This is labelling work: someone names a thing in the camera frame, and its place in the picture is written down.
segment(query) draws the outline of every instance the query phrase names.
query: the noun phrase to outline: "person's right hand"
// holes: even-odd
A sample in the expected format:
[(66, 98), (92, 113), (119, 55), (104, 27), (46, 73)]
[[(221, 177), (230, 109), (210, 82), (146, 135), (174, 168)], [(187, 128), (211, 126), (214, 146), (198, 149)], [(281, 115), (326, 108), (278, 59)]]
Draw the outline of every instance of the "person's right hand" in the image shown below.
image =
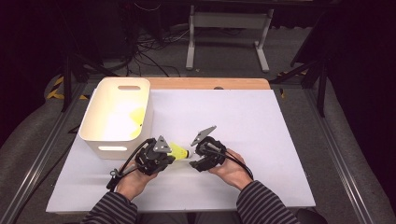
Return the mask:
[[(227, 152), (235, 156), (239, 161), (245, 164), (244, 159), (238, 153), (227, 148)], [(248, 173), (239, 164), (228, 159), (221, 166), (209, 169), (209, 173), (218, 175), (227, 184), (242, 190), (253, 180), (248, 176)]]

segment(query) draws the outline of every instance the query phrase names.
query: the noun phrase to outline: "black and gray striped sleeve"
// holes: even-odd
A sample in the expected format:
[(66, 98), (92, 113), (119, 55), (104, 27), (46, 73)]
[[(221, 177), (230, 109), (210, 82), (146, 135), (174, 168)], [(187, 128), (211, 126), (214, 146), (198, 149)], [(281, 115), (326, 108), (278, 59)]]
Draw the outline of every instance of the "black and gray striped sleeve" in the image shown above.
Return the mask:
[(279, 197), (257, 180), (242, 189), (236, 208), (244, 224), (300, 223)]
[(108, 192), (81, 223), (135, 223), (137, 206), (116, 192)]

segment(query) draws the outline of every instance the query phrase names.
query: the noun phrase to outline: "white table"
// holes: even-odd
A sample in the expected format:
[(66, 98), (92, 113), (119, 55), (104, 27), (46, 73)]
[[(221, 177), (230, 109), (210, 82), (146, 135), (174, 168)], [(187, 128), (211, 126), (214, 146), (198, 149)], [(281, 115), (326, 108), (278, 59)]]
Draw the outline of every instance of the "white table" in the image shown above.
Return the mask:
[[(240, 153), (260, 180), (287, 207), (315, 206), (304, 170), (273, 91), (152, 90), (152, 136), (190, 148), (196, 134), (210, 134)], [(109, 172), (123, 161), (102, 160), (79, 137), (73, 144), (47, 212), (90, 211), (107, 192)], [(140, 212), (234, 210), (234, 189), (188, 161), (175, 161), (133, 202)]]

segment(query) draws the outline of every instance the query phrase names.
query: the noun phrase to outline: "yellow bottle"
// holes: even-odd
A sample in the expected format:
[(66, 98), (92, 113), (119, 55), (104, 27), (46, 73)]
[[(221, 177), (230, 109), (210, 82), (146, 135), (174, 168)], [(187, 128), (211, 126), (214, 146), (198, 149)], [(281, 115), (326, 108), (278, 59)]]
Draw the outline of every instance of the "yellow bottle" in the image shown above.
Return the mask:
[(175, 161), (191, 158), (192, 156), (192, 153), (175, 143), (170, 143), (169, 147), (172, 149), (172, 152), (168, 153), (168, 156), (175, 157)]

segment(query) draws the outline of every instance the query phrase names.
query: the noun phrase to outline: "gray floor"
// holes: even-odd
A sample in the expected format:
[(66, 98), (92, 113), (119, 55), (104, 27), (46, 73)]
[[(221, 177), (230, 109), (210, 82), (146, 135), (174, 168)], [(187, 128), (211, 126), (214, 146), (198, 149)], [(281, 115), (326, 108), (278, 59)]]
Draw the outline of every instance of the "gray floor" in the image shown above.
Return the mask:
[[(147, 55), (158, 64), (176, 67), (182, 77), (263, 77), (272, 79), (279, 72), (290, 70), (290, 61), (308, 33), (309, 29), (270, 30), (264, 46), (264, 52), (271, 69), (268, 74), (264, 74), (259, 66), (252, 47), (253, 37), (258, 33), (252, 31), (243, 31), (236, 36), (225, 35), (219, 31), (201, 32), (197, 37), (192, 71), (186, 71), (184, 68), (188, 42), (183, 38), (165, 49), (150, 50)], [(130, 69), (139, 74), (135, 63), (130, 63)], [(165, 69), (172, 77), (178, 76), (173, 68), (166, 67)], [(117, 73), (124, 75), (126, 71), (121, 69)], [(158, 68), (143, 64), (141, 64), (140, 73), (143, 76), (163, 76)], [(49, 83), (46, 92), (43, 92), (44, 95), (48, 94), (53, 81)], [(92, 93), (92, 87), (97, 84), (97, 81), (90, 80), (85, 90), (86, 94)], [(314, 111), (309, 106), (304, 90), (285, 86), (284, 97), (281, 97), (278, 86), (273, 88), (293, 143), (307, 172), (308, 182), (317, 203), (316, 209), (326, 217), (329, 223), (360, 223), (332, 161), (326, 138), (315, 120)], [(87, 100), (77, 102), (61, 130), (61, 137), (52, 149), (42, 174), (48, 171), (73, 139), (73, 134), (67, 133), (67, 131), (81, 122), (87, 103)], [(4, 214), (7, 210), (26, 171), (29, 170), (38, 151), (45, 144), (61, 108), (62, 100), (49, 99), (22, 123), (2, 146), (0, 214)], [(331, 83), (328, 83), (326, 92), (325, 115), (373, 222), (396, 223), (396, 218), (389, 206), (389, 200), (361, 154), (334, 95)], [(59, 216), (45, 212), (53, 190), (52, 185), (61, 172), (62, 165), (61, 162), (26, 205), (19, 223), (65, 223), (79, 221), (84, 216), (84, 214)]]

